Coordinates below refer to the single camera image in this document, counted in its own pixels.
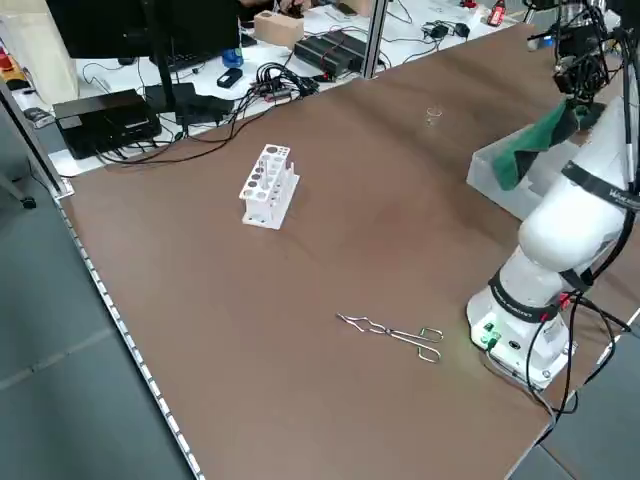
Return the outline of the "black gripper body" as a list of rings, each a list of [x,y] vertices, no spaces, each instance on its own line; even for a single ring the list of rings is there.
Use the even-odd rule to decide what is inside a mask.
[[[562,27],[556,36],[555,68],[568,68],[575,62],[603,58],[604,35],[593,27]]]

